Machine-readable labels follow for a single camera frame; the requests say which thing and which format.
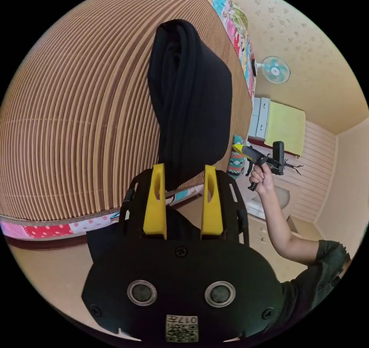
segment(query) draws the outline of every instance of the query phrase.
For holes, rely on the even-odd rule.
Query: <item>wall fan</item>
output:
[[[252,68],[254,76],[258,74],[258,69],[261,68],[264,77],[276,84],[285,83],[291,75],[287,63],[277,56],[268,56],[261,63],[257,63],[254,59],[252,60]]]

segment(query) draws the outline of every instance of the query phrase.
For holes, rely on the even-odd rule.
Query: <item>cabinet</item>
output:
[[[248,136],[265,140],[269,119],[270,99],[255,97]]]

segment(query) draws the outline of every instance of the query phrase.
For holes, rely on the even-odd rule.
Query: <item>yellow towel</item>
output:
[[[305,138],[305,112],[271,101],[265,144],[284,142],[284,150],[301,156]]]

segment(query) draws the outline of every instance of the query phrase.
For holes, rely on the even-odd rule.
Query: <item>colorful fabric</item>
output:
[[[254,58],[247,27],[248,20],[241,8],[232,0],[207,0],[223,23],[224,29],[238,55],[244,72],[250,98],[255,94],[255,77],[251,61]]]
[[[168,203],[171,205],[183,200],[186,197],[194,196],[200,193],[204,185],[194,186],[178,192],[171,198]],[[65,220],[65,224],[58,225],[21,225],[15,224],[11,220],[0,218],[0,228],[4,235],[15,239],[45,239],[53,237],[62,237],[65,235],[85,233],[91,230],[104,228],[110,224],[119,221],[120,209],[113,211],[108,215],[96,214],[95,218],[79,221],[78,219]]]
[[[240,136],[233,137],[233,144],[244,144],[244,143],[245,141]],[[243,172],[244,162],[245,157],[232,149],[227,174],[232,178],[236,179]]]

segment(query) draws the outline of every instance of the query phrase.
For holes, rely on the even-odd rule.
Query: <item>fan grille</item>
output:
[[[279,57],[268,56],[261,63],[261,71],[264,77],[272,83],[285,83],[291,71],[287,63]]]

